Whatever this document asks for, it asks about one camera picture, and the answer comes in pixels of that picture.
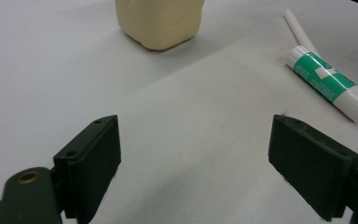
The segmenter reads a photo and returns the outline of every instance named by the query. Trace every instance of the glue stick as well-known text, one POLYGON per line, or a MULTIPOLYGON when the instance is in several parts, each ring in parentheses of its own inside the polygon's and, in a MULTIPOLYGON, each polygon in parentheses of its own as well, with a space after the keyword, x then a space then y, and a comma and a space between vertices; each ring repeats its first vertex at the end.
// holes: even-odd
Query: glue stick
POLYGON ((287 64, 331 104, 358 121, 358 86, 302 46, 292 49, 287 64))

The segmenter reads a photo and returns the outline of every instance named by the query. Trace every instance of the table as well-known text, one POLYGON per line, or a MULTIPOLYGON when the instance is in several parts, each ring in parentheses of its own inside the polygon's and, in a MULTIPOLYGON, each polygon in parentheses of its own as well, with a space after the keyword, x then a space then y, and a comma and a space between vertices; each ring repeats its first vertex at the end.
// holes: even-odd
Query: table
POLYGON ((0 197, 10 176, 51 168, 90 122, 117 114, 122 164, 92 223, 324 223, 269 164, 272 117, 357 153, 358 123, 285 65, 289 7, 358 84, 349 0, 206 0, 196 37, 162 52, 119 29, 113 0, 0 1, 0 197))

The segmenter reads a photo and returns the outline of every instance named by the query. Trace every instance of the beige container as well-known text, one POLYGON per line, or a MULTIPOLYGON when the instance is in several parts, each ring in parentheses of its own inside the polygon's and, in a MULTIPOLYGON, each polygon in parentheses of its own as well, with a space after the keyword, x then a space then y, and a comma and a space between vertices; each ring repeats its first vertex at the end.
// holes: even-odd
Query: beige container
POLYGON ((197 33, 204 1, 116 0, 117 20, 147 49, 168 49, 197 33))

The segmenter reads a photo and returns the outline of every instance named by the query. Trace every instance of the white stick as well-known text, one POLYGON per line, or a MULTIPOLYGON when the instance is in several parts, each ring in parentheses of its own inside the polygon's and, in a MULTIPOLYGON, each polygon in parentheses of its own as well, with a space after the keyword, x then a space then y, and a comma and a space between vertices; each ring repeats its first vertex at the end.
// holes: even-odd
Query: white stick
POLYGON ((298 43, 302 45, 304 48, 306 48, 307 50, 309 50, 310 52, 322 58, 318 50, 316 50, 316 48, 313 46, 312 42, 308 38, 307 34, 305 33, 304 29, 302 28, 295 14, 290 8, 287 8, 284 11, 284 17, 286 18, 287 23, 289 24, 290 28, 295 34, 298 43))

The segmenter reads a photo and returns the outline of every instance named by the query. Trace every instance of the glue stick cap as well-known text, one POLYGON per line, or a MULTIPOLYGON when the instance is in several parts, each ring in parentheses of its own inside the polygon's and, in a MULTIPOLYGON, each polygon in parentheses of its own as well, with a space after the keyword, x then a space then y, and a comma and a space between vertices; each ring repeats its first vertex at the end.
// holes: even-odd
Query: glue stick cap
POLYGON ((296 62, 300 59, 304 54, 309 53, 310 51, 301 45, 295 47, 290 50, 289 55, 286 57, 286 63, 292 69, 295 67, 296 62))
POLYGON ((347 89, 334 101, 335 105, 354 122, 358 121, 358 86, 347 89))

